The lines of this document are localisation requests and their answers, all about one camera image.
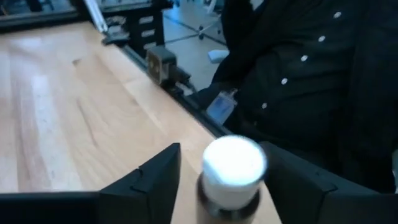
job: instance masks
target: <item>white dot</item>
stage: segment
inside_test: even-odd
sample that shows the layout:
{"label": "white dot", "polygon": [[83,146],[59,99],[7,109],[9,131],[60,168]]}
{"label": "white dot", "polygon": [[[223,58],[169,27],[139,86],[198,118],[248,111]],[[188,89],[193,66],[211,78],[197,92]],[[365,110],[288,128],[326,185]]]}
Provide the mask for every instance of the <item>white dot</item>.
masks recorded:
{"label": "white dot", "polygon": [[322,35],[322,36],[320,36],[320,37],[318,38],[318,41],[319,41],[319,42],[323,42],[323,41],[325,40],[325,38],[326,38],[326,37],[325,37],[324,35]]}
{"label": "white dot", "polygon": [[305,62],[307,59],[308,59],[308,55],[303,55],[303,56],[301,57],[301,61],[302,61],[302,62]]}
{"label": "white dot", "polygon": [[341,16],[341,12],[336,12],[333,18],[337,19]]}
{"label": "white dot", "polygon": [[283,78],[282,81],[280,82],[282,85],[285,85],[287,83],[287,78]]}

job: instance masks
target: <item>white cap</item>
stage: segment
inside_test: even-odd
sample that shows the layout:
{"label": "white cap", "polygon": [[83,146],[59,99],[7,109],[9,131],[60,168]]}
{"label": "white cap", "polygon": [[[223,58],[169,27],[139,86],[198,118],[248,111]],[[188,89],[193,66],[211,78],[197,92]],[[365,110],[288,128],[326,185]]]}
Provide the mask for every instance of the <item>white cap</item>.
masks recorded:
{"label": "white cap", "polygon": [[203,153],[203,191],[223,209],[243,208],[255,196],[266,169],[260,145],[244,136],[224,136]]}

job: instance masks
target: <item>bottle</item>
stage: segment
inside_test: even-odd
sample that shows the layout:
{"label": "bottle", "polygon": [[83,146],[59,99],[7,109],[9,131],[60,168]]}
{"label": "bottle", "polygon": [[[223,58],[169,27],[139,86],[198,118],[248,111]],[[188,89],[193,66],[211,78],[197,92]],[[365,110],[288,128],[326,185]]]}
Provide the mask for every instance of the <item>bottle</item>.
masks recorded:
{"label": "bottle", "polygon": [[197,180],[197,224],[251,223],[266,169],[267,157],[253,140],[230,135],[213,141]]}

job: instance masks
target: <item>light wood surface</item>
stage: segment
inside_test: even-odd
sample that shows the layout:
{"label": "light wood surface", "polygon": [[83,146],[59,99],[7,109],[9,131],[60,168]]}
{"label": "light wood surface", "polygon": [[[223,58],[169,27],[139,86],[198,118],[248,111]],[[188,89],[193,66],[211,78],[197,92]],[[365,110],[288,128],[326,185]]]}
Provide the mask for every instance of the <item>light wood surface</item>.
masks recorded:
{"label": "light wood surface", "polygon": [[[0,192],[99,190],[182,145],[173,223],[195,223],[214,137],[89,23],[0,35]],[[280,223],[265,186],[255,223]]]}

